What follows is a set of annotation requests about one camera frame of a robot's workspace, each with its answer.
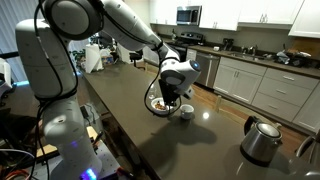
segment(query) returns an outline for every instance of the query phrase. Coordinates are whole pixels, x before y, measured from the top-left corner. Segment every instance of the pot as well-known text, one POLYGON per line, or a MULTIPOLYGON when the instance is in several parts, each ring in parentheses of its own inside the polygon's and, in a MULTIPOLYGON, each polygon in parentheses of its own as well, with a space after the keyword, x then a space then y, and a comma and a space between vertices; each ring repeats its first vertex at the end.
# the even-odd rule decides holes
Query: pot
POLYGON ((281 132, 257 117, 250 116, 244 125, 244 134, 246 137, 240 146, 242 155, 254 164, 268 166, 282 144, 281 132))

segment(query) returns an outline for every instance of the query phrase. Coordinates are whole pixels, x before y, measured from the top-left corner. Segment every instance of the stove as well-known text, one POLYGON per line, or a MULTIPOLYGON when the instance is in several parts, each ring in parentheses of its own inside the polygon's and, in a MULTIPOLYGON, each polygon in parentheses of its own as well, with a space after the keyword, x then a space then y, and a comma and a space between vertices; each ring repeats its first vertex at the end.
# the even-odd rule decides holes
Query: stove
POLYGON ((187 49, 188 46, 198 45, 203 41, 203 35, 199 33, 193 32, 183 32, 178 40, 174 42, 168 42, 167 44, 173 48, 174 50, 178 51, 180 54, 180 61, 186 61, 187 49))

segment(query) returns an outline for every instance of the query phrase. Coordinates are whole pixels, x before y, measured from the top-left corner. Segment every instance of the kettle lid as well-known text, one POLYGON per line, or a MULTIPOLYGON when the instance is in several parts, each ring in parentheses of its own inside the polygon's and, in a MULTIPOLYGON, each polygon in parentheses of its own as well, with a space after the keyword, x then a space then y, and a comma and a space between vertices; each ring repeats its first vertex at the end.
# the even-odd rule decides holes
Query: kettle lid
POLYGON ((280 137, 280 132, 278 129, 276 129, 275 127, 271 126, 270 124, 266 124, 266 123, 258 123, 257 124, 257 128, 260 132, 262 132, 263 134, 273 137, 273 138, 278 138, 280 137))

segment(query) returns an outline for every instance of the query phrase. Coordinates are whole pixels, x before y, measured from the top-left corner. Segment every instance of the kitchen sink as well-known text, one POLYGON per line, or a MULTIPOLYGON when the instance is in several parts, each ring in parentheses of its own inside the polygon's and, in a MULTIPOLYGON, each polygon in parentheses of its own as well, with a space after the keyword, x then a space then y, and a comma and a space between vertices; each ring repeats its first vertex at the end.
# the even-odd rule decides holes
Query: kitchen sink
POLYGON ((229 53, 228 55, 242 58, 242 59, 246 59, 246 60, 258 60, 258 59, 262 60, 262 59, 264 59, 264 57, 262 57, 262 56, 253 56, 251 54, 243 54, 243 53, 237 53, 237 52, 229 53))

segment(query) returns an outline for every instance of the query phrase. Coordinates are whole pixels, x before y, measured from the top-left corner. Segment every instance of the dishwasher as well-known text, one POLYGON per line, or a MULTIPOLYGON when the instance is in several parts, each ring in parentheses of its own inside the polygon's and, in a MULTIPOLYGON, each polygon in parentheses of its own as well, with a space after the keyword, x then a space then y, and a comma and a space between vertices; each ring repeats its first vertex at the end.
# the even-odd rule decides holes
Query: dishwasher
POLYGON ((197 52, 196 61, 200 64, 201 74, 196 83, 213 88, 216 78, 220 56, 197 52))

